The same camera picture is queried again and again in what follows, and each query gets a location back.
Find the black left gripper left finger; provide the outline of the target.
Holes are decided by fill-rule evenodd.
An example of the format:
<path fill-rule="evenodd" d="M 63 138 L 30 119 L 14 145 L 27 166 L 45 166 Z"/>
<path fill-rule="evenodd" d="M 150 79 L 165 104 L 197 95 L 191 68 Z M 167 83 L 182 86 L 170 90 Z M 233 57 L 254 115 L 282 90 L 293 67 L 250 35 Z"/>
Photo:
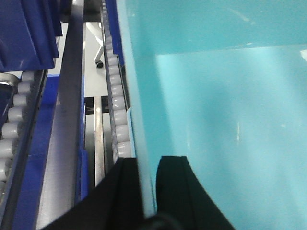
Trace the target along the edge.
<path fill-rule="evenodd" d="M 144 222 L 137 161 L 120 158 L 86 198 L 47 230 L 135 230 Z"/>

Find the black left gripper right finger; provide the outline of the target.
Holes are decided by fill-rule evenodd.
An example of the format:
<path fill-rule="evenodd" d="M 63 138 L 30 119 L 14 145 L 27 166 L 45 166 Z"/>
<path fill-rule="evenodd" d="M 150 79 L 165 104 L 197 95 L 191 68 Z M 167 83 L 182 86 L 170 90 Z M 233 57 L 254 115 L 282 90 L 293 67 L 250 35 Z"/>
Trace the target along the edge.
<path fill-rule="evenodd" d="M 163 156 L 156 175 L 157 211 L 185 230 L 233 230 L 209 197 L 185 156 Z"/>

